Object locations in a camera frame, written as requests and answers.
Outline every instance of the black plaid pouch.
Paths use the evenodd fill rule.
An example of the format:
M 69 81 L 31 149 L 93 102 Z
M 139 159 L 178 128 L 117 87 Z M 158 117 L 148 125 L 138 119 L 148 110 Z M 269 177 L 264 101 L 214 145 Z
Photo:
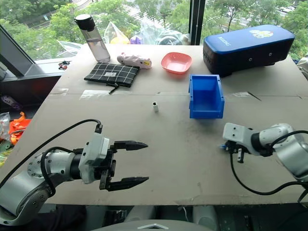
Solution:
M 97 63 L 84 79 L 130 88 L 138 71 L 138 66 Z

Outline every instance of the water bottle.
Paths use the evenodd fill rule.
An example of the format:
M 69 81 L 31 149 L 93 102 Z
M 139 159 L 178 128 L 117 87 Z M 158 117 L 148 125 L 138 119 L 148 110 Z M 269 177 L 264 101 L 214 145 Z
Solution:
M 74 21 L 85 37 L 95 59 L 101 63 L 108 63 L 110 55 L 95 26 L 93 17 L 89 14 L 80 14 L 74 18 Z

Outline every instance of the gray tabletop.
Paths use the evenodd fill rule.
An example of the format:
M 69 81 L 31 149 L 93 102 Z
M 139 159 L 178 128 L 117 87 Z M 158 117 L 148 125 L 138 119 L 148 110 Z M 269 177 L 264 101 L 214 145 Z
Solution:
M 183 81 L 171 80 L 160 66 L 160 57 L 169 51 L 187 53 L 193 59 L 189 73 L 207 74 L 201 47 L 123 46 L 120 49 L 112 46 L 109 50 L 113 60 L 117 55 L 114 48 L 115 51 L 126 49 L 153 57 L 153 68 L 142 70 L 130 89 L 121 88 L 108 95 L 110 87 L 83 80 L 95 64 L 90 51 L 84 47 L 0 169 L 1 178 L 58 131 L 82 119 L 96 118 L 102 121 L 104 134 L 111 141 L 136 140 L 149 145 L 138 151 L 118 152 L 114 180 L 131 176 L 148 176 L 150 179 L 132 189 L 117 192 L 100 191 L 98 181 L 89 185 L 80 180 L 66 182 L 57 187 L 56 195 L 48 203 L 218 205 L 297 201 L 303 191 L 300 186 L 289 187 L 272 196 L 250 193 L 235 180 L 229 155 L 219 149 L 224 142 L 221 136 L 227 122 L 258 130 L 277 122 L 308 129 L 308 97 L 305 94 L 308 83 L 292 60 L 288 58 L 274 66 L 244 70 L 222 79 L 226 100 L 223 119 L 195 120 L 189 119 L 188 77 Z M 258 99 L 239 93 L 246 91 Z M 153 101 L 158 102 L 158 113 L 153 112 Z M 94 124 L 82 125 L 47 147 L 83 147 L 93 129 Z M 259 191 L 270 191 L 294 180 L 276 155 L 267 158 L 247 155 L 245 163 L 235 163 L 235 168 L 244 183 Z

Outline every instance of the tree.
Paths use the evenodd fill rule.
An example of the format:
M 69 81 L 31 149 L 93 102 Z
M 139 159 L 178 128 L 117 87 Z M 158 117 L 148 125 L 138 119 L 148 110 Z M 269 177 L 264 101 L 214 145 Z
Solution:
M 68 0 L 1 0 L 1 18 L 10 22 L 24 21 L 54 10 L 54 5 L 62 5 Z
M 264 24 L 279 25 L 282 21 L 280 12 L 281 7 L 290 5 L 288 0 L 258 0 L 253 3 L 250 12 L 246 15 L 251 17 L 248 26 L 259 26 Z
M 84 43 L 85 39 L 81 34 L 80 29 L 74 22 L 75 14 L 73 4 L 55 6 L 57 9 L 50 20 L 50 25 L 46 29 L 54 33 L 54 38 L 57 40 Z
M 167 18 L 173 12 L 172 9 L 182 2 L 181 0 L 135 0 L 142 15 L 146 14 L 153 22 L 163 20 L 164 27 L 167 25 Z
M 189 12 L 190 0 L 183 0 L 167 18 L 167 23 L 169 23 L 170 29 L 177 30 L 183 34 L 188 33 Z M 226 19 L 220 15 L 220 10 L 215 10 L 213 7 L 208 5 L 206 6 L 203 14 L 201 42 L 206 36 L 223 32 L 221 27 Z
M 41 29 L 30 29 L 27 25 L 17 22 L 16 17 L 12 17 L 11 21 L 2 18 L 0 24 L 32 59 L 51 59 L 64 51 L 57 40 L 85 43 L 80 29 L 74 22 L 74 16 L 78 14 L 92 14 L 101 36 L 112 21 L 128 38 L 131 38 L 139 31 L 140 23 L 128 15 L 125 3 L 125 0 L 104 0 L 92 3 L 79 11 L 75 10 L 73 4 L 60 7 L 55 5 L 56 12 L 51 16 L 49 26 Z
M 203 14 L 203 23 L 201 31 L 201 43 L 203 39 L 209 35 L 223 33 L 222 25 L 226 22 L 226 17 L 221 16 L 219 9 L 214 9 L 211 6 L 206 6 Z
M 170 29 L 188 33 L 190 0 L 183 0 L 166 18 Z
M 0 19 L 0 24 L 34 60 L 55 58 L 63 50 L 52 31 L 29 29 L 24 24 L 12 24 L 4 19 Z
M 293 59 L 301 59 L 308 52 L 308 1 L 299 2 L 297 8 L 289 12 L 283 19 L 283 28 L 295 34 L 295 40 L 290 49 Z
M 213 0 L 210 5 L 216 10 L 220 10 L 221 16 L 228 17 L 228 32 L 232 20 L 242 13 L 248 13 L 253 0 Z

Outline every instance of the pink plastic bowl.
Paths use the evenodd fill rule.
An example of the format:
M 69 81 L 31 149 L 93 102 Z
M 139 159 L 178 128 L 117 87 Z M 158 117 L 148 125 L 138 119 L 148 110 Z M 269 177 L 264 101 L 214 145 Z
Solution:
M 189 55 L 177 52 L 171 52 L 162 59 L 162 67 L 172 73 L 184 74 L 192 64 L 192 58 Z

